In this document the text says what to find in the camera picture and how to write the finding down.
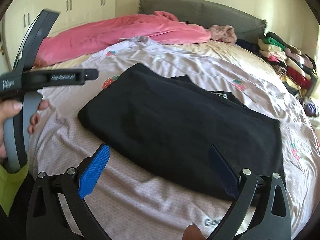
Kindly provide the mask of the right hand thumb tip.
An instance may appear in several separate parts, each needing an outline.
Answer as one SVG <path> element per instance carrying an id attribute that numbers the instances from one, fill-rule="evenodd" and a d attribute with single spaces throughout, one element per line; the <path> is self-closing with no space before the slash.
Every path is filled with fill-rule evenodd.
<path id="1" fill-rule="evenodd" d="M 185 228 L 182 240 L 206 240 L 198 226 L 193 223 Z"/>

